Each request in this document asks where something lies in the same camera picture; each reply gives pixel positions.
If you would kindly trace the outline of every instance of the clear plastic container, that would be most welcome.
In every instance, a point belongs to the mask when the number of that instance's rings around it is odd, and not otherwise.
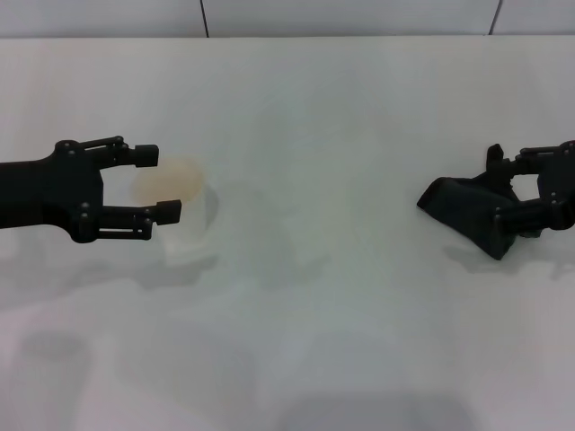
[[[164,247],[168,263],[186,260],[204,245],[207,223],[204,173],[194,160],[160,159],[156,167],[140,170],[132,194],[141,206],[165,200],[181,201],[178,224],[154,227],[154,236]]]

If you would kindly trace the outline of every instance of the white wall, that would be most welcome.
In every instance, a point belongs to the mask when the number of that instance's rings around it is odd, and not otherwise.
[[[0,37],[204,37],[199,0],[0,0]]]
[[[575,34],[575,2],[504,0],[494,34]]]
[[[210,36],[486,34],[498,0],[204,0]]]

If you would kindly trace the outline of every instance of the robotic hand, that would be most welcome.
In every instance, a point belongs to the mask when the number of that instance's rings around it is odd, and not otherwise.
[[[156,145],[130,149],[121,136],[60,141],[45,159],[0,163],[0,228],[53,224],[75,242],[98,238],[149,240],[152,225],[180,221],[181,201],[151,207],[106,207],[101,169],[157,166]]]
[[[500,260],[517,235],[538,238],[541,231],[575,224],[575,141],[559,146],[524,148],[514,161],[493,145],[486,172],[473,179],[438,178],[418,207],[472,240]],[[520,201],[511,179],[537,174],[539,199]]]

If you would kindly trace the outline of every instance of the translucent cup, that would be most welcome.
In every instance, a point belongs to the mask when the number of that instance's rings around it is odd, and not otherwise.
[[[192,159],[160,159],[154,168],[143,168],[132,187],[141,206],[179,199],[181,217],[178,224],[154,227],[164,247],[168,263],[177,263],[204,245],[206,232],[206,197],[204,173]]]

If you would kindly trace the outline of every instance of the white table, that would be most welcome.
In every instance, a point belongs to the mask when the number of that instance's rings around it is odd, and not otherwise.
[[[575,233],[496,262],[415,206],[488,145],[574,138],[574,58],[570,37],[0,41],[1,160],[122,134],[213,191],[175,268],[154,241],[0,232],[0,429],[574,429]]]

